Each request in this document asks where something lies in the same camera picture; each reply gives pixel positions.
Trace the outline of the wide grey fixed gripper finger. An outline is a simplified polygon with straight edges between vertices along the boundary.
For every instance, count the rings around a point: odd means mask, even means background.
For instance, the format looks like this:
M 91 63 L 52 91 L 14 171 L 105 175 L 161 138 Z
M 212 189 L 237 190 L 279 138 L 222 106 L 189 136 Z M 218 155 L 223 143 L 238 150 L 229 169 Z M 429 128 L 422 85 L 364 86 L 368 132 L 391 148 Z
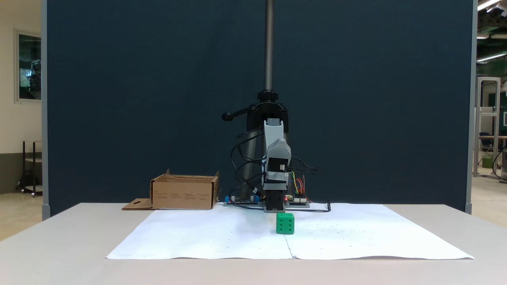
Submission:
M 286 139 L 277 139 L 267 146 L 267 158 L 290 160 L 292 152 Z

